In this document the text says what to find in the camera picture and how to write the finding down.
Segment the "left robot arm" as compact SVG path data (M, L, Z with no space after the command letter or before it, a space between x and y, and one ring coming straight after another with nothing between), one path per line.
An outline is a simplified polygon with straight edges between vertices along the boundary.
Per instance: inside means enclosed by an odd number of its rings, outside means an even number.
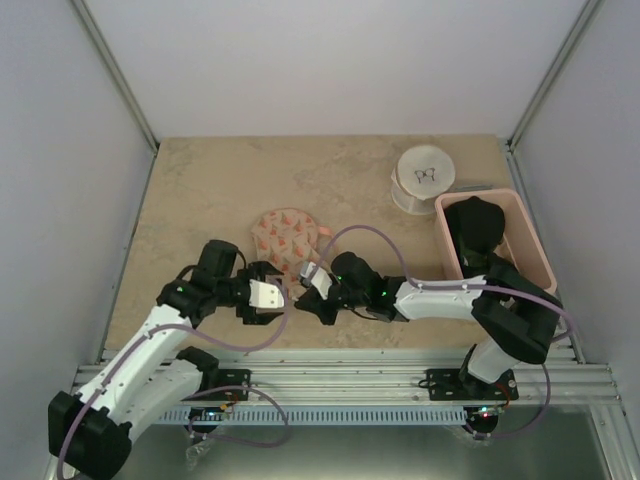
M112 361L76 393L61 391L49 403L48 442L58 460L57 477L71 467L91 479L113 478L140 435L182 400L246 399L248 371L223 370L213 355L179 346L220 307L235 309L249 325L270 323L286 305L281 274L267 261L245 261L229 242L209 241L198 262L162 288Z

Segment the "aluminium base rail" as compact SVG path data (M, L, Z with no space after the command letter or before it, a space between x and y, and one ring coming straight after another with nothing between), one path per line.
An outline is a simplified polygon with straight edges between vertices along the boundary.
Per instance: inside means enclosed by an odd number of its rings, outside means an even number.
M453 349L270 349L242 354L222 350L223 368L251 371L252 385L281 405L427 405L418 387L427 370L462 364L465 350ZM566 345L546 365L513 369L519 397L512 406L617 405L621 396L611 370L581 364Z

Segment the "white cylindrical mesh bag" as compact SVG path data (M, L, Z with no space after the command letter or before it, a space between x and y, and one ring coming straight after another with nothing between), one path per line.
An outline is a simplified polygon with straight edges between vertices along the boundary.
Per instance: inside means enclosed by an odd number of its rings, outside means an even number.
M395 205L410 215L435 212L435 200L446 193L456 177L452 158L433 145L406 150L391 173L391 197Z

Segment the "black clothes in basket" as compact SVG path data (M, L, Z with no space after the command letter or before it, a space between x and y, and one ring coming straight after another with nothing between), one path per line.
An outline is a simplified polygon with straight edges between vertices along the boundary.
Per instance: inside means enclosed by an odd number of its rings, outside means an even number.
M472 196L451 204L444 214L464 278L486 275L494 266L516 269L496 253L506 226L504 211L498 205Z

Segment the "pink plastic basket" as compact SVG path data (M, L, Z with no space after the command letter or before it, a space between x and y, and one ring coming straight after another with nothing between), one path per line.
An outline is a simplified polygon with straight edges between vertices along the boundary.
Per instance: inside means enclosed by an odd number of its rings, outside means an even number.
M445 278L460 280L493 260L556 293L557 281L519 194L507 188L446 193L435 201L435 239Z

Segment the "floral mesh laundry bag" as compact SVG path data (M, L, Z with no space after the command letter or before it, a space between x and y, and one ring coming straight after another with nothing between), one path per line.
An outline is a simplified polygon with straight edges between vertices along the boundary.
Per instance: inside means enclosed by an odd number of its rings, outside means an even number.
M257 259L282 273L282 283L294 299L305 292L298 279L303 264L320 258L320 238L331 239L333 232L302 210L283 208L262 215L251 228L251 236Z

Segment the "aluminium frame post right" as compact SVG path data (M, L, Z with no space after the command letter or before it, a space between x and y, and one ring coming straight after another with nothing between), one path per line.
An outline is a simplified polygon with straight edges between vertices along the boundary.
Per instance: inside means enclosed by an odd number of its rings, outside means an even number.
M521 142L528 127L544 105L547 97L568 66L572 56L604 4L605 1L603 0L588 0L583 2L577 18L565 35L551 64L547 68L523 114L516 123L513 132L504 142L509 152L514 152Z

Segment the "aluminium frame post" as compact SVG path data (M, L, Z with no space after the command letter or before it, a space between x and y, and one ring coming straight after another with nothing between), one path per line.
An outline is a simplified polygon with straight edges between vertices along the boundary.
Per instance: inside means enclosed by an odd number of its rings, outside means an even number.
M513 132L504 142L509 152L514 152L521 142L528 127L544 105L547 97L568 66L572 56L604 4L605 1L603 0L588 0L583 2L577 18L565 35L551 64L547 68L523 114L516 123Z
M130 116L154 155L158 153L160 142L152 131L143 110L136 99L120 65L113 54L101 28L98 25L89 5L84 0L70 0L69 4L85 30L90 43L111 78L116 91L126 105Z

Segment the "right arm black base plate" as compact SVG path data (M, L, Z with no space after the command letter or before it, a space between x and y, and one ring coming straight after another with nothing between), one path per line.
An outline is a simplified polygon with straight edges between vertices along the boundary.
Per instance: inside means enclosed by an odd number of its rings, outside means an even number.
M497 382L488 384L470 375L462 380L459 369L433 368L425 372L418 387L428 391L431 401L506 402L519 399L512 370L504 372Z

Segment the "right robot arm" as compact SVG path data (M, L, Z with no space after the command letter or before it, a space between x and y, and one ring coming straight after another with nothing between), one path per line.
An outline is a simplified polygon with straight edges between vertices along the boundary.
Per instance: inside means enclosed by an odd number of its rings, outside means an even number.
M301 269L301 311L335 324L342 310L363 309L374 320L409 322L431 318L479 325L485 339L473 345L458 368L431 368L418 385L432 401L508 402L519 397L513 369L546 362L561 317L561 304L507 263L458 281L421 281L382 276L352 252L330 270L313 262Z

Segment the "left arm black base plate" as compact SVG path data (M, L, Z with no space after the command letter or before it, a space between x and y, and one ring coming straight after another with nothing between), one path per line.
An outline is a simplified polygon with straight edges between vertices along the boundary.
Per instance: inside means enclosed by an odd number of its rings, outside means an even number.
M249 392L232 390L230 386L249 386L252 372L249 369L214 369L204 373L199 392L210 391L201 397L202 401L245 401Z

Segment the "aluminium frame post left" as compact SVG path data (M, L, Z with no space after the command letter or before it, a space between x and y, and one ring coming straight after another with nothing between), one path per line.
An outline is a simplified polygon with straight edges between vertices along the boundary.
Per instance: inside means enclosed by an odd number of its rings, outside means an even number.
M84 0L70 0L69 4L85 30L90 43L111 78L116 91L126 105L130 116L154 155L158 153L160 142L152 131L143 110L136 99L120 65L113 54L101 28L98 25L89 5Z

